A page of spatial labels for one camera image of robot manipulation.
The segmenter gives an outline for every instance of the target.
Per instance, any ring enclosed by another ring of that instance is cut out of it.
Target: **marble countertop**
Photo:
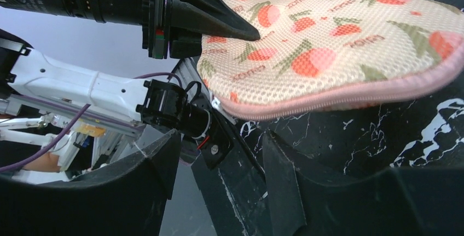
[[[437,1],[464,10],[464,0]],[[463,87],[460,75],[445,89],[409,102],[240,121],[237,128],[258,160],[269,128],[300,152],[354,177],[389,166],[464,165]]]

